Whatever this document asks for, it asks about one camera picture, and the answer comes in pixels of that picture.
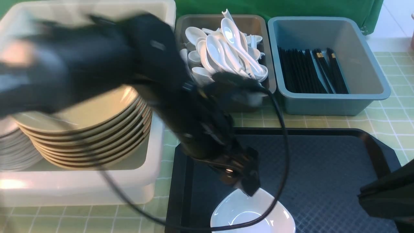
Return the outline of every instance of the green backdrop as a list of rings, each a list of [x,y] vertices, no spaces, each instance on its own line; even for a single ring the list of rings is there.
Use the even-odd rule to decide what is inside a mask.
[[[0,16],[12,5],[24,0],[0,0]],[[265,20],[275,16],[337,16],[355,21],[364,34],[374,31],[383,0],[175,0],[177,18],[187,14],[260,15]]]

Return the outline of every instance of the black cable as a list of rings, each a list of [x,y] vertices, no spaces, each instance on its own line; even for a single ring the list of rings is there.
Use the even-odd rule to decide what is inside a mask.
[[[145,218],[147,218],[147,219],[149,219],[149,220],[151,220],[151,221],[153,221],[153,222],[155,222],[159,225],[163,225],[167,228],[175,229],[175,230],[178,230],[178,231],[187,231],[187,232],[228,231],[228,230],[233,230],[233,229],[249,227],[249,226],[255,225],[255,224],[261,222],[263,219],[265,219],[272,212],[274,207],[276,206],[277,201],[279,200],[280,195],[282,194],[283,189],[285,187],[286,180],[287,180],[288,173],[289,173],[290,149],[289,149],[288,133],[287,133],[286,126],[284,124],[283,115],[282,115],[282,112],[279,108],[279,105],[277,104],[277,101],[276,101],[276,98],[274,97],[274,95],[268,89],[260,87],[260,86],[246,87],[245,89],[248,89],[248,90],[251,90],[251,91],[254,91],[254,92],[264,93],[264,94],[268,95],[269,98],[272,100],[272,104],[273,104],[273,107],[275,108],[277,118],[280,121],[281,129],[282,129],[282,133],[283,133],[283,137],[284,137],[285,150],[286,150],[286,153],[285,153],[285,168],[284,168],[284,171],[283,171],[283,175],[282,175],[282,179],[281,179],[279,188],[276,192],[276,195],[273,199],[273,202],[270,204],[270,206],[267,208],[267,210],[261,216],[259,216],[258,218],[254,219],[254,220],[251,220],[249,222],[239,223],[239,224],[235,224],[235,225],[231,225],[231,226],[220,226],[220,227],[211,227],[211,228],[193,228],[193,227],[177,226],[177,225],[174,225],[174,224],[171,224],[171,223],[167,223],[166,221],[163,221],[159,218],[156,218],[156,217],[146,213],[145,211],[141,210],[137,205],[135,205],[131,201],[131,199],[119,188],[119,186],[115,183],[115,181],[106,172],[105,168],[99,163],[99,160],[92,153],[90,153],[91,150],[88,148],[86,142],[82,138],[80,138],[77,134],[73,134],[72,136],[73,136],[74,140],[79,141],[80,144],[83,144],[85,146],[85,153],[90,153],[90,157],[93,160],[93,163],[95,163],[95,167],[100,172],[100,174],[102,175],[102,177],[106,181],[107,185],[118,196],[118,198],[121,199],[126,205],[128,205],[135,212],[143,215]],[[73,128],[71,127],[71,125],[69,125],[67,122],[65,122],[63,120],[58,121],[58,124],[61,127],[63,127],[65,130],[73,131]]]

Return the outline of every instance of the stack of plates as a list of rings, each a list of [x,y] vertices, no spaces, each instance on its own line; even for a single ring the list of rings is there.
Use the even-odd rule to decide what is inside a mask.
[[[21,171],[42,160],[11,117],[0,120],[0,170]]]
[[[13,117],[47,161],[88,170],[95,166],[92,156],[108,167],[134,154],[149,133],[152,112],[135,89],[122,86],[54,115]]]

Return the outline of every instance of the green tile countertop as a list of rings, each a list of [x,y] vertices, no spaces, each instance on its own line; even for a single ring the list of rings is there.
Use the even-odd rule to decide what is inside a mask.
[[[392,147],[401,164],[414,159],[414,53],[375,53],[388,82],[390,98],[373,102],[358,116],[285,114],[287,127],[358,128]],[[280,127],[269,102],[254,113],[234,114],[239,127]],[[141,207],[165,219],[174,149],[178,140],[166,130],[155,197]],[[162,233],[164,228],[137,216],[126,206],[60,206],[0,209],[2,233]]]

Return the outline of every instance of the chopsticks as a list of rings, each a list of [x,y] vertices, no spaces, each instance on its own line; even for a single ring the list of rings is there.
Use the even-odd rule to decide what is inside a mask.
[[[293,93],[349,94],[335,52],[277,48],[285,87]]]
[[[329,63],[331,64],[332,75],[333,75],[334,79],[336,79],[337,84],[338,84],[337,93],[339,93],[339,94],[349,94],[349,92],[347,90],[347,87],[345,85],[344,77],[342,76],[342,73],[341,73],[341,70],[339,68],[339,64],[338,64],[338,61],[336,59],[334,51],[330,48],[327,48],[326,53],[329,57]]]
[[[316,72],[310,50],[283,50],[278,47],[286,89],[294,93],[328,93]]]

